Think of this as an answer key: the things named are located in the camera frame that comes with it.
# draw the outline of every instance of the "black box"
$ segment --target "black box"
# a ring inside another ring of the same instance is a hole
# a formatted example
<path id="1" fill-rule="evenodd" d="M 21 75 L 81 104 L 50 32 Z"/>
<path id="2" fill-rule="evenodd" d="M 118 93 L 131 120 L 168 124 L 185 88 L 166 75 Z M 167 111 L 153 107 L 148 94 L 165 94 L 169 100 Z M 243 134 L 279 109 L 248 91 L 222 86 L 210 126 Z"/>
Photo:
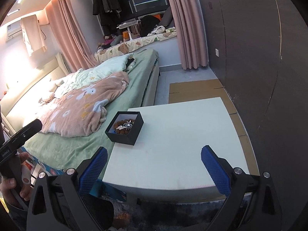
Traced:
<path id="1" fill-rule="evenodd" d="M 116 134 L 113 125 L 121 120 L 134 119 L 135 122 L 127 135 Z M 105 133 L 112 142 L 134 145 L 143 125 L 140 112 L 119 111 L 116 113 Z"/>

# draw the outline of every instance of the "air conditioner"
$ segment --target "air conditioner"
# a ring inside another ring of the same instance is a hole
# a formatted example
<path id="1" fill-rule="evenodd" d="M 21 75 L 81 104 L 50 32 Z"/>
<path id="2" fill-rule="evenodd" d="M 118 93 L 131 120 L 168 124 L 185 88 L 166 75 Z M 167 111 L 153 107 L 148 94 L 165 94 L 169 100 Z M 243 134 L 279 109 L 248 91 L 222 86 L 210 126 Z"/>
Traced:
<path id="1" fill-rule="evenodd" d="M 14 37 L 21 35 L 22 29 L 20 26 L 20 21 L 14 22 L 7 26 L 7 40 L 13 39 Z"/>

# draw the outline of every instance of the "silver bolt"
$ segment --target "silver bolt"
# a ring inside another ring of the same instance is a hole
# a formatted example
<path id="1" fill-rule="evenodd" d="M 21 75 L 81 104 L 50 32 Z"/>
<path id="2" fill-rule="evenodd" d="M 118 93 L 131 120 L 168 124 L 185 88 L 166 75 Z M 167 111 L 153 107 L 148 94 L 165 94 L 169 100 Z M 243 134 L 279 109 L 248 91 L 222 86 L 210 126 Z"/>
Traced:
<path id="1" fill-rule="evenodd" d="M 265 178 L 269 178 L 269 177 L 270 177 L 270 174 L 269 174 L 269 172 L 264 172 L 264 173 L 263 173 L 263 176 L 264 176 Z"/>
<path id="2" fill-rule="evenodd" d="M 72 175 L 72 174 L 75 173 L 75 169 L 69 168 L 69 169 L 66 171 L 66 173 L 67 173 L 68 175 Z"/>
<path id="3" fill-rule="evenodd" d="M 44 178 L 45 177 L 45 173 L 44 172 L 41 172 L 41 173 L 39 173 L 39 178 Z"/>
<path id="4" fill-rule="evenodd" d="M 241 170 L 239 167 L 236 167 L 236 168 L 234 169 L 234 172 L 235 172 L 236 174 L 240 175 L 240 174 L 243 172 L 243 170 Z"/>

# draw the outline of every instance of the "baseboard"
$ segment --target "baseboard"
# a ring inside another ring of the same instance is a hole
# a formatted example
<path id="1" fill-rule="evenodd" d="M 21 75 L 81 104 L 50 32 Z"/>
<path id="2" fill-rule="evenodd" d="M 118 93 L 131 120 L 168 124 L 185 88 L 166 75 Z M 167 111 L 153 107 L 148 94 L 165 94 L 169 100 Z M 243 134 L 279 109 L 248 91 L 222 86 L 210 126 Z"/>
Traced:
<path id="1" fill-rule="evenodd" d="M 159 72 L 174 71 L 174 70 L 180 70 L 180 69 L 182 69 L 181 64 L 174 64 L 170 66 L 159 67 Z"/>

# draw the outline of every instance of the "fingernail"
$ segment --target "fingernail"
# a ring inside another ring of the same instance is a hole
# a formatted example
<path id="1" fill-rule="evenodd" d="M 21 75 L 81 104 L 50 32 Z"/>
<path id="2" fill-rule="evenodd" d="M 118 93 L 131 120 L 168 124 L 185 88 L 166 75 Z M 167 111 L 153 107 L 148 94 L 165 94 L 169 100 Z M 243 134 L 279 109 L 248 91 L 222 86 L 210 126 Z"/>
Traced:
<path id="1" fill-rule="evenodd" d="M 10 179 L 10 184 L 11 184 L 11 186 L 15 185 L 15 179 L 14 178 Z"/>

